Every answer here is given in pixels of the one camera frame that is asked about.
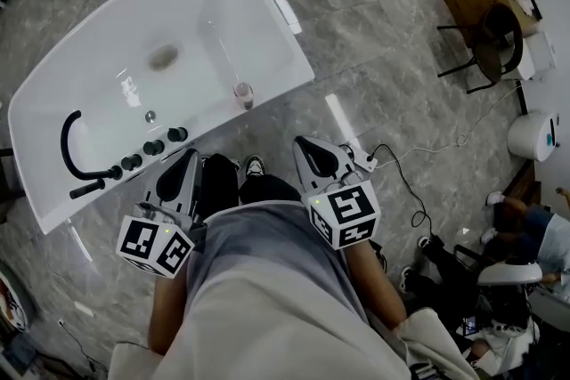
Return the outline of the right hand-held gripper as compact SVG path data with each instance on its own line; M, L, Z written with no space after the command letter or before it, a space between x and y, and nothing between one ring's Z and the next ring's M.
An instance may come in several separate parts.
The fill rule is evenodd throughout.
M311 136L297 136L292 151L299 180L308 191L304 205L310 222L330 247L339 250L371 240L381 217L379 202L371 181L354 171L349 155ZM318 189L320 179L337 180Z

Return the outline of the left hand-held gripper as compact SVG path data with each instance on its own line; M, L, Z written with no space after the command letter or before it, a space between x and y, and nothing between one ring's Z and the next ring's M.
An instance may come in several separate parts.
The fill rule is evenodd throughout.
M123 218L117 255L140 271L172 279L192 252L202 252L207 225L194 213L202 170L195 149L179 150L154 166L143 199Z

